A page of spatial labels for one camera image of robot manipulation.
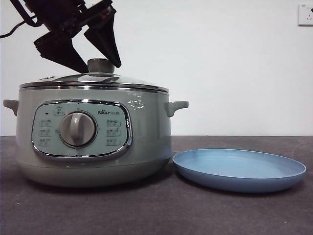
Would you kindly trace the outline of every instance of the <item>electrical socket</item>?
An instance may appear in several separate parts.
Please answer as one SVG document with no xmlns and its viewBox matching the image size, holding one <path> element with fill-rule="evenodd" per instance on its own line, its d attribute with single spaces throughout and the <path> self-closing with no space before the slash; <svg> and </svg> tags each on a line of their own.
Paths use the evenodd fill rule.
<svg viewBox="0 0 313 235">
<path fill-rule="evenodd" d="M 298 25 L 313 25 L 313 4 L 299 4 Z"/>
</svg>

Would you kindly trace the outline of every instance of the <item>pot handle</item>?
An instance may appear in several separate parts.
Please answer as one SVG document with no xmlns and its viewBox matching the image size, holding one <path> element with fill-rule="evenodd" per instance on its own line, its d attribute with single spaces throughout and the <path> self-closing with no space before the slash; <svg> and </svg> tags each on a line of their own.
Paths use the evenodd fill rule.
<svg viewBox="0 0 313 235">
<path fill-rule="evenodd" d="M 170 118 L 174 115 L 176 110 L 188 108 L 188 106 L 189 106 L 188 101 L 168 102 L 168 103 L 165 103 L 165 110 L 166 110 L 167 116 Z"/>
<path fill-rule="evenodd" d="M 12 109 L 15 116 L 18 115 L 19 102 L 17 100 L 5 99 L 3 106 Z"/>
</svg>

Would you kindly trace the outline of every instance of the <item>lid rim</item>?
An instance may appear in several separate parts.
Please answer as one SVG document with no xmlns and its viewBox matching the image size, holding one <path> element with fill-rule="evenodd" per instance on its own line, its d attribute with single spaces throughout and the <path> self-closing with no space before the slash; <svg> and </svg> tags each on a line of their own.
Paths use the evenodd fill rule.
<svg viewBox="0 0 313 235">
<path fill-rule="evenodd" d="M 53 86 L 97 86 L 97 87 L 121 87 L 121 88 L 138 88 L 169 93 L 169 89 L 165 87 L 143 85 L 137 83 L 101 83 L 101 82 L 79 82 L 79 81 L 40 81 L 23 83 L 20 89 L 31 87 L 53 87 Z"/>
</svg>

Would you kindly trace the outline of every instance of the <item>robotic arm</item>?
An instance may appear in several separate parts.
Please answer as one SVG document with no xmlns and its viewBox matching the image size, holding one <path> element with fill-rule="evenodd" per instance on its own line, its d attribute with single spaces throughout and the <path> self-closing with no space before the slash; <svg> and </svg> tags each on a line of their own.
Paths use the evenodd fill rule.
<svg viewBox="0 0 313 235">
<path fill-rule="evenodd" d="M 49 32 L 34 44 L 43 58 L 64 65 L 80 73 L 88 67 L 72 44 L 72 38 L 88 25 L 84 36 L 116 67 L 121 66 L 113 22 L 116 10 L 111 0 L 102 0 L 86 8 L 83 0 L 24 0 L 26 7 L 37 18 L 34 22 L 19 0 L 10 0 L 25 23 L 32 27 L 44 24 Z"/>
</svg>

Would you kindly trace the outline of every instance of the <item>black cable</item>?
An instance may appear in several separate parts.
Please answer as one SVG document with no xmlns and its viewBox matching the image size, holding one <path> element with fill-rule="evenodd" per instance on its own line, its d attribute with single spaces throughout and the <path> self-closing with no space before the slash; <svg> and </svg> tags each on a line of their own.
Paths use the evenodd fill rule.
<svg viewBox="0 0 313 235">
<path fill-rule="evenodd" d="M 13 29 L 12 29 L 10 32 L 8 32 L 8 33 L 6 33 L 6 34 L 3 34 L 3 35 L 0 35 L 0 38 L 6 38 L 6 37 L 8 37 L 8 36 L 11 36 L 11 35 L 14 33 L 14 31 L 15 31 L 18 27 L 20 27 L 21 25 L 23 25 L 23 24 L 25 24 L 25 21 L 22 21 L 22 22 L 18 23 L 16 26 L 13 27 Z"/>
</svg>

